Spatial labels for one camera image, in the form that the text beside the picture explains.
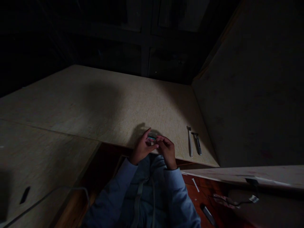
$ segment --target cable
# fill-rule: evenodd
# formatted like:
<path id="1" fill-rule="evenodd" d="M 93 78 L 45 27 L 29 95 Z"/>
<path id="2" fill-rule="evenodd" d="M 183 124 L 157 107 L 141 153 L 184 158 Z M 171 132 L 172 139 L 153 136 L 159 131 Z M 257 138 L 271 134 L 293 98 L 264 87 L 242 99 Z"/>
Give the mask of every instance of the cable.
<path id="1" fill-rule="evenodd" d="M 52 194 L 53 192 L 55 192 L 56 190 L 58 190 L 60 188 L 67 188 L 67 189 L 70 189 L 70 190 L 84 190 L 85 194 L 86 194 L 86 199 L 88 201 L 88 206 L 90 208 L 90 206 L 91 206 L 90 205 L 90 198 L 89 198 L 88 190 L 85 187 L 59 186 L 57 188 L 54 188 L 52 191 L 50 191 L 48 194 L 46 194 L 41 200 L 39 200 L 36 203 L 34 203 L 31 207 L 29 207 L 28 209 L 26 209 L 24 212 L 22 212 L 16 218 L 14 218 L 12 221 L 10 221 L 8 224 L 6 224 L 3 228 L 7 228 L 7 227 L 13 225 L 18 219 L 20 219 L 22 216 L 24 216 L 26 213 L 28 213 L 30 210 L 32 210 L 34 207 L 36 207 L 38 204 L 40 204 L 43 200 L 45 200 L 50 194 Z"/>
<path id="2" fill-rule="evenodd" d="M 257 185 L 256 184 L 252 184 L 254 187 L 255 187 L 255 189 L 256 189 L 256 197 L 257 198 L 259 198 L 259 191 L 258 191 L 258 188 L 257 188 Z M 253 202 L 253 201 L 241 201 L 241 202 L 239 202 L 238 204 L 234 204 L 234 203 L 230 203 L 230 202 L 228 202 L 227 200 L 225 200 L 225 199 L 223 199 L 223 198 L 220 198 L 220 197 L 216 197 L 216 196 L 208 196 L 208 197 L 212 197 L 212 198 L 214 198 L 214 199 L 220 199 L 220 200 L 223 200 L 223 201 L 225 201 L 226 203 L 228 203 L 228 204 L 230 204 L 230 205 L 232 205 L 232 206 L 236 206 L 236 207 L 238 207 L 238 206 L 240 206 L 240 205 L 242 205 L 242 204 L 251 204 L 251 203 L 255 203 L 255 202 Z"/>

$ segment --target wooden panel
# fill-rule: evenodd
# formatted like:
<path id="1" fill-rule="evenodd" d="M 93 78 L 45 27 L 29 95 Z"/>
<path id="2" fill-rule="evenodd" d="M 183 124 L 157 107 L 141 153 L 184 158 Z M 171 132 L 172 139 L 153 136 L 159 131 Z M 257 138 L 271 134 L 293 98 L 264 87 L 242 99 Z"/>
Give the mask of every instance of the wooden panel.
<path id="1" fill-rule="evenodd" d="M 3 97 L 0 105 L 3 119 L 129 148 L 152 127 L 175 143 L 177 158 L 218 166 L 188 85 L 74 65 Z M 187 126 L 199 134 L 202 156 L 196 150 L 189 156 Z"/>
<path id="2" fill-rule="evenodd" d="M 0 120 L 0 170 L 9 176 L 7 221 L 52 189 L 73 186 L 99 142 Z M 30 186 L 26 201 L 19 204 Z M 68 195 L 58 190 L 19 219 L 16 227 L 47 227 Z"/>
<path id="3" fill-rule="evenodd" d="M 255 176 L 260 185 L 304 189 L 304 165 L 240 168 L 185 169 L 183 173 L 222 181 L 247 183 L 246 176 Z"/>

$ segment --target finger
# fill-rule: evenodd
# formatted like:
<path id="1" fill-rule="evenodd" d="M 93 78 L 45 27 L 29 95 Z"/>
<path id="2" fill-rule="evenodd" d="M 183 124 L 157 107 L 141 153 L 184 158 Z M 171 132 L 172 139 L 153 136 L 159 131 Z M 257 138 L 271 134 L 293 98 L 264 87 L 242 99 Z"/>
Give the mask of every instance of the finger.
<path id="1" fill-rule="evenodd" d="M 152 144 L 151 144 L 151 141 L 146 141 L 146 145 L 147 146 L 151 146 Z"/>
<path id="2" fill-rule="evenodd" d="M 151 128 L 149 128 L 148 130 L 145 131 L 145 133 L 143 133 L 142 138 L 146 139 L 148 137 L 149 132 L 151 131 Z"/>
<path id="3" fill-rule="evenodd" d="M 158 147 L 159 147 L 158 144 L 154 144 L 153 146 L 147 147 L 146 150 L 147 150 L 148 153 L 151 153 L 153 150 L 157 149 Z"/>
<path id="4" fill-rule="evenodd" d="M 156 136 L 156 138 L 160 139 L 160 140 L 164 140 L 164 136 Z"/>
<path id="5" fill-rule="evenodd" d="M 167 137 L 165 136 L 157 136 L 157 138 L 159 138 L 160 140 L 164 141 L 167 145 L 171 146 L 171 145 L 174 145 L 173 142 L 170 141 L 170 139 L 168 139 Z"/>
<path id="6" fill-rule="evenodd" d="M 162 140 L 157 141 L 157 143 L 159 144 L 159 147 L 162 149 L 162 151 L 165 151 L 167 149 L 166 145 Z"/>

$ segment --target dark background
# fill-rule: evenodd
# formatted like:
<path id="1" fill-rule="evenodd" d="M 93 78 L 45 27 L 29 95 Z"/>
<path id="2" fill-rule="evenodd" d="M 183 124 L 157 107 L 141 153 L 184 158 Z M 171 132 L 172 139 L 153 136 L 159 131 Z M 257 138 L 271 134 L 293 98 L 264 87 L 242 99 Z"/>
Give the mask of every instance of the dark background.
<path id="1" fill-rule="evenodd" d="M 72 64 L 190 84 L 239 0 L 4 0 L 1 94 Z"/>

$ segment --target plywood wall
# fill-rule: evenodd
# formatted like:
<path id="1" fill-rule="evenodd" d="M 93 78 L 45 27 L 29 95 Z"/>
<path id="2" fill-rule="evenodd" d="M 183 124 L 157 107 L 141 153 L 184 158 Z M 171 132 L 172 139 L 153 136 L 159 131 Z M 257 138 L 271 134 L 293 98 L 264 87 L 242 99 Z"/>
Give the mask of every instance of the plywood wall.
<path id="1" fill-rule="evenodd" d="M 221 167 L 304 164 L 303 7 L 245 1 L 193 82 Z"/>
<path id="2" fill-rule="evenodd" d="M 0 120 L 0 180 L 8 199 L 6 223 L 58 186 L 74 186 L 100 142 Z M 22 195 L 30 187 L 26 201 Z M 14 227 L 48 227 L 68 196 L 58 189 L 18 220 Z"/>

